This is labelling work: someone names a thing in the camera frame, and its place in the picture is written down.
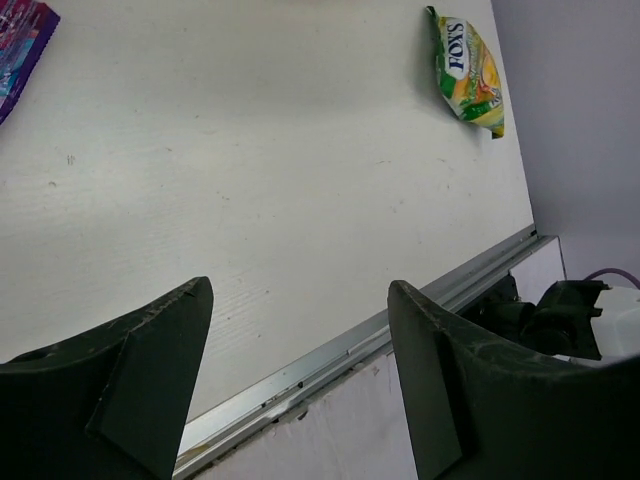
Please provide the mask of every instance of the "candy wrapper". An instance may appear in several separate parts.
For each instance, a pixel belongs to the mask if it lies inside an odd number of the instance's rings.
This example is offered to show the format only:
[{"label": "candy wrapper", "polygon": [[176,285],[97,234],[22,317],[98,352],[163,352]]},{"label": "candy wrapper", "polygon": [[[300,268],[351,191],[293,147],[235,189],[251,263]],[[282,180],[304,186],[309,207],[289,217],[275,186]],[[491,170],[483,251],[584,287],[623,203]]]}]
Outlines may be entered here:
[{"label": "candy wrapper", "polygon": [[9,115],[60,17],[32,0],[0,0],[0,123]]},{"label": "candy wrapper", "polygon": [[427,7],[438,31],[438,85],[460,120],[504,136],[504,105],[493,56],[473,26],[459,18],[440,17]]}]

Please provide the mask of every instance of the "white tabletop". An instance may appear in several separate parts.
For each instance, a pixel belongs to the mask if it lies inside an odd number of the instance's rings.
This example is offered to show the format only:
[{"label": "white tabletop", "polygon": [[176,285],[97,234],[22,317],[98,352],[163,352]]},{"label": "white tabletop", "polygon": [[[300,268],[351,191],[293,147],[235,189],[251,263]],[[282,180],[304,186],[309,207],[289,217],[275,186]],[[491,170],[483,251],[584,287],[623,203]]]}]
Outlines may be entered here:
[{"label": "white tabletop", "polygon": [[[469,19],[502,68],[490,0]],[[191,416],[532,223],[518,139],[435,88],[422,0],[52,0],[0,127],[0,361],[197,275]]]}]

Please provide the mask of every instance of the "white wall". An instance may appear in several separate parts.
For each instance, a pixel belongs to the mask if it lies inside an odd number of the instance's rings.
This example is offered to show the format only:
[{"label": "white wall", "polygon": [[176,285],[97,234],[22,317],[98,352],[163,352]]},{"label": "white wall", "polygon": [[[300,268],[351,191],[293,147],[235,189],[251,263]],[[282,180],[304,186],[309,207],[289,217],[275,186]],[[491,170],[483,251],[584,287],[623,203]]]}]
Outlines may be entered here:
[{"label": "white wall", "polygon": [[493,7],[538,229],[561,236],[569,278],[640,275],[640,2]]},{"label": "white wall", "polygon": [[391,478],[417,480],[393,355],[378,358],[314,401],[304,417],[281,421],[198,480]]}]

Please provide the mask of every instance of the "black plastic part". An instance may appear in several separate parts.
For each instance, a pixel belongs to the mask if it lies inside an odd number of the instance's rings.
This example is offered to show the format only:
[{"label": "black plastic part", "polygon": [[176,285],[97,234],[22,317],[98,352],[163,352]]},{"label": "black plastic part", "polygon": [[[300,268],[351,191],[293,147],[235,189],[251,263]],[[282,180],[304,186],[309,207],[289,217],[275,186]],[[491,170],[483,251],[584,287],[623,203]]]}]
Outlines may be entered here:
[{"label": "black plastic part", "polygon": [[531,318],[523,325],[520,343],[547,355],[600,360],[591,318],[602,311],[594,308],[602,290],[599,280],[570,280],[553,284],[543,295]]},{"label": "black plastic part", "polygon": [[212,308],[195,278],[0,365],[3,478],[171,478]]},{"label": "black plastic part", "polygon": [[465,307],[460,316],[517,342],[524,322],[533,315],[534,310],[532,303],[519,301],[515,279],[505,275]]},{"label": "black plastic part", "polygon": [[406,282],[391,284],[389,323],[420,480],[637,475],[640,358],[562,362]]}]

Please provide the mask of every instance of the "gray wall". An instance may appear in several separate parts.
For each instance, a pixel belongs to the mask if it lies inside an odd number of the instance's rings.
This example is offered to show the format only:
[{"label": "gray wall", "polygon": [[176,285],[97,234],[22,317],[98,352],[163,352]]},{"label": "gray wall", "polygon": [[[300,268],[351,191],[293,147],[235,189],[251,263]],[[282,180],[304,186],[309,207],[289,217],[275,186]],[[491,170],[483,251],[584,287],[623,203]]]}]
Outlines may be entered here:
[{"label": "gray wall", "polygon": [[640,276],[640,0],[493,8],[538,229],[569,278]]}]

